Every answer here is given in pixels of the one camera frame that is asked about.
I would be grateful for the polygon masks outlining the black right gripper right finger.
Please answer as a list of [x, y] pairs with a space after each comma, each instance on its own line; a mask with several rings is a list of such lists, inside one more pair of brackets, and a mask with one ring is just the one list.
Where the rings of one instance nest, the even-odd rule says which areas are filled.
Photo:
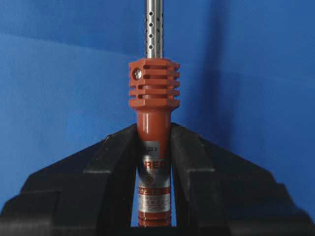
[[314, 235], [309, 215], [268, 170], [175, 123], [170, 152], [179, 235]]

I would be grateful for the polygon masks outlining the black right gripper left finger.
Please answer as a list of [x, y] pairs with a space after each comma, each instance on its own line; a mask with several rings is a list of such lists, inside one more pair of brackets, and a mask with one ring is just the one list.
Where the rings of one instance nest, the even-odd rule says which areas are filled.
[[31, 174], [0, 214], [3, 236], [116, 236], [130, 227], [136, 125]]

